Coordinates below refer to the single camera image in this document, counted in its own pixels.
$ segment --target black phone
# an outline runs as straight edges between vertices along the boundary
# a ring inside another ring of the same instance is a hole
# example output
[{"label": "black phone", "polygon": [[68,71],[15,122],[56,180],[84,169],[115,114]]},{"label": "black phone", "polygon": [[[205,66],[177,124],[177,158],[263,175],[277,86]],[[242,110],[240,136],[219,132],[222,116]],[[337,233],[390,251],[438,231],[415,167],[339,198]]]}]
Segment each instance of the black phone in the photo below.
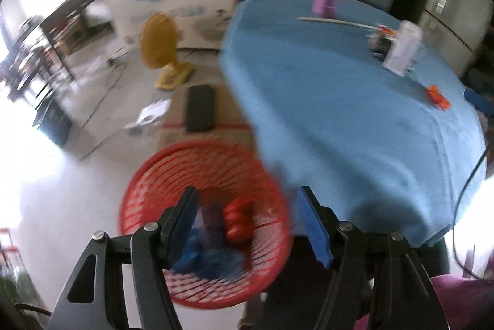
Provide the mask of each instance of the black phone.
[{"label": "black phone", "polygon": [[191,86],[187,96],[185,129],[206,132],[214,128],[214,89],[209,85]]}]

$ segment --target blue tablecloth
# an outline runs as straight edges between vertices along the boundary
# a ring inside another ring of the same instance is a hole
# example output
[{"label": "blue tablecloth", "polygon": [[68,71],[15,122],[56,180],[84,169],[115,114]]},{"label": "blue tablecloth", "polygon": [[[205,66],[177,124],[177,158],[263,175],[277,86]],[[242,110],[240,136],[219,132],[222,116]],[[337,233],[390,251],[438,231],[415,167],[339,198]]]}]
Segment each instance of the blue tablecloth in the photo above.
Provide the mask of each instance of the blue tablecloth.
[{"label": "blue tablecloth", "polygon": [[[313,0],[248,0],[238,6],[221,68],[253,126],[266,168],[293,200],[309,185],[323,206],[363,231],[399,231],[412,246],[433,243],[453,221],[454,203],[485,148],[464,86],[423,50],[399,77],[372,57],[369,30],[300,22]],[[398,28],[364,3],[340,0],[339,19]],[[436,84],[452,107],[432,104]],[[468,188],[462,212],[485,177]],[[303,233],[292,203],[293,231]]]}]

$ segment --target red plastic basket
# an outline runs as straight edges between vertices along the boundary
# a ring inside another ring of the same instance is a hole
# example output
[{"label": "red plastic basket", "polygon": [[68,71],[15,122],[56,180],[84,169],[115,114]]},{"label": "red plastic basket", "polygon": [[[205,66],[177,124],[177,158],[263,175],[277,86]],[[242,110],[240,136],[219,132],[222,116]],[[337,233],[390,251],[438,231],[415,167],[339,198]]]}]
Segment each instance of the red plastic basket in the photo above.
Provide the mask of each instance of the red plastic basket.
[{"label": "red plastic basket", "polygon": [[200,204],[227,203],[241,195],[254,198],[251,268],[235,282],[224,278],[208,281],[164,270],[172,299],[193,308],[219,309],[263,292],[290,253],[288,207],[275,181],[242,148],[216,140],[194,140],[156,153],[130,181],[120,210],[120,232],[132,234],[156,221],[189,185],[198,189]]}]

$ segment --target tomato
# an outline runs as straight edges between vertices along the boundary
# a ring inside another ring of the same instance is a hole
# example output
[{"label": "tomato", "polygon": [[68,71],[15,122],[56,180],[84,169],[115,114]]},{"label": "tomato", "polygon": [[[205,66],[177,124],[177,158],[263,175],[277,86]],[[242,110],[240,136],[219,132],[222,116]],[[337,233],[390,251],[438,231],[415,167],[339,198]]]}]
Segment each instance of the tomato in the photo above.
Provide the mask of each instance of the tomato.
[{"label": "tomato", "polygon": [[227,211],[242,211],[249,216],[252,216],[254,208],[254,199],[249,196],[239,196],[223,208],[223,213]]},{"label": "tomato", "polygon": [[223,215],[227,228],[230,228],[237,223],[248,223],[252,218],[242,211],[230,210]]},{"label": "tomato", "polygon": [[231,226],[226,232],[226,239],[233,245],[251,240],[254,236],[254,223],[246,222]]}]

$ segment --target concrete floor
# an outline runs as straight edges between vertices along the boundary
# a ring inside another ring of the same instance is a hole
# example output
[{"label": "concrete floor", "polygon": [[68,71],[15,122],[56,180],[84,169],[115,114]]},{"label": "concrete floor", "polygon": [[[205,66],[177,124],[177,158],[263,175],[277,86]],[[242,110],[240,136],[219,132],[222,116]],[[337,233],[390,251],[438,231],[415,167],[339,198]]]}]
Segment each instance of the concrete floor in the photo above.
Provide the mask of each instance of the concrete floor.
[{"label": "concrete floor", "polygon": [[[139,53],[131,51],[118,60],[126,63],[112,72],[105,58],[121,47],[113,35],[105,36],[77,52],[71,65],[78,86],[64,105],[75,119],[71,136],[62,149],[31,127],[35,111],[22,102],[10,103],[0,93],[0,227],[10,227],[15,243],[48,309],[58,295],[80,254],[98,229],[118,235],[118,211],[127,184],[139,166],[157,151],[157,138],[115,135],[80,162],[79,158],[124,125],[136,120],[140,110],[172,93],[154,89],[159,74],[144,67]],[[185,56],[189,50],[180,51]],[[195,51],[187,60],[197,65],[192,84],[218,82],[217,53]],[[122,73],[83,131],[80,125]],[[457,231],[460,256],[476,244],[475,268],[480,268],[492,248],[494,179],[486,181]],[[446,237],[451,245],[450,234]],[[461,271],[452,265],[454,273]],[[131,327],[139,327],[132,275],[124,271],[125,296]],[[237,326],[243,306],[221,311],[198,311],[177,306],[185,330],[222,330]]]}]

